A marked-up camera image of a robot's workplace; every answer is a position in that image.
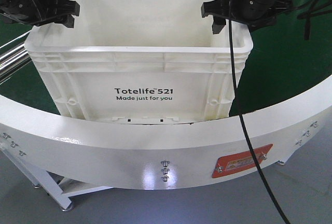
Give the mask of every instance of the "black cable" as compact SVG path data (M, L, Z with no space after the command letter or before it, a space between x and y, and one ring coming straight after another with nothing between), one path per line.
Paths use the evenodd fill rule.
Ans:
M319 12L319 13L314 13L315 11L318 11L318 10L321 10L329 5L332 4L332 1L329 0L328 2L318 6L315 8L316 4L319 2L320 0L314 0L314 2L312 2L312 4L310 5L309 7L309 10L307 10L306 12L303 12L301 14L299 14L297 16L297 19L306 19L306 23L305 23L305 34L304 34L304 38L305 40L309 40L310 38L310 31L311 31L311 17L312 16L320 16L320 15L323 15L323 14L327 14L327 13L330 13L329 11L322 11L322 12Z
M229 18L231 18L231 9L232 9L232 0L230 0L229 3ZM241 122L241 127L243 130L243 134L245 136L245 140L247 142L248 148L250 150L250 154L254 160L254 163L256 165L256 168L258 170L259 176L266 188L266 190L268 191L270 198L275 206L275 208L278 210L281 218L284 220L284 222L286 224L291 224L290 221L287 219L286 215L284 214L284 212L282 211L279 203L277 202L266 178L265 175L263 173L263 171L260 168L258 159L256 158L253 146L251 144L247 129L245 127L245 123L244 123L244 119L243 119L243 115L242 115L242 110L241 110L241 104L240 104L240 99L239 96L237 94L237 82L236 82L236 75L235 75L235 60L234 60L234 47L233 47L233 37L232 37L232 21L228 20L228 29L229 29L229 45L230 45L230 58L231 58L231 70L232 70L232 81L233 81L233 89L234 89L234 95L235 95L235 102L238 108L238 113L239 113L239 117L240 117L240 122Z

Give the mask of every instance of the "red warning label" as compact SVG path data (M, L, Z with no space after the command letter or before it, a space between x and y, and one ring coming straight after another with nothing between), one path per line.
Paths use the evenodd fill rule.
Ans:
M266 159L266 155L273 145L269 144L254 149L259 163ZM250 169L255 166L254 159L250 151L224 156L218 159L212 178L235 174L240 171Z

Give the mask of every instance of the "plastic tote bin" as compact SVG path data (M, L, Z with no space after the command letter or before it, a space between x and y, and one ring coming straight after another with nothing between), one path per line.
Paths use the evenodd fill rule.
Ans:
M26 40L64 116L116 123L184 123L227 117L234 98L228 27L201 17L211 0L75 0L74 29L34 27ZM239 81L252 49L234 23Z

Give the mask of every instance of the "floor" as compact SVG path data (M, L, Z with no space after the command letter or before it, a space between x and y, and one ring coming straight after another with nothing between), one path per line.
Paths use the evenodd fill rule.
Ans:
M292 224L332 223L332 118L284 166L264 169ZM73 197L62 212L0 152L1 224L283 223L257 173L210 186L144 191L109 189Z

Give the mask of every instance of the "bolt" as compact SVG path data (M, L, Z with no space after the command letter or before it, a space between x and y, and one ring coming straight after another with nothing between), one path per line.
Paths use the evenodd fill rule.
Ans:
M26 153L20 150L20 151L19 151L19 155L20 155L21 157L23 157L23 156L26 155Z
M11 136L9 136L7 133L3 133L2 134L2 137L4 138L4 139L9 139L9 138L11 138Z
M11 144L10 144L10 146L11 146L12 148L15 148L16 146L19 146L19 145L16 144L14 141L12 141Z
M168 178L169 178L168 176L163 176L161 179L162 179L163 182L166 183L168 181Z
M268 159L268 155L267 154L262 154L261 157L263 160L267 160Z
M306 131L305 134L303 134L303 136L309 137L310 136L310 131Z
M161 163L162 166L164 166L164 167L167 167L167 166L170 164L170 162L169 162L169 161L166 161L166 160L161 161L160 163Z
M296 144L296 145L299 145L299 146L303 145L302 140L299 140L299 141L296 142L295 144Z
M161 171L162 171L163 175L167 175L168 171L170 171L170 169L169 168L163 168L163 169L161 169Z
M216 167L216 171L218 171L218 173L222 173L223 172L223 169L224 169L224 167L222 167L222 166L219 166L219 167Z
M313 122L310 127L317 128L318 127L318 121Z

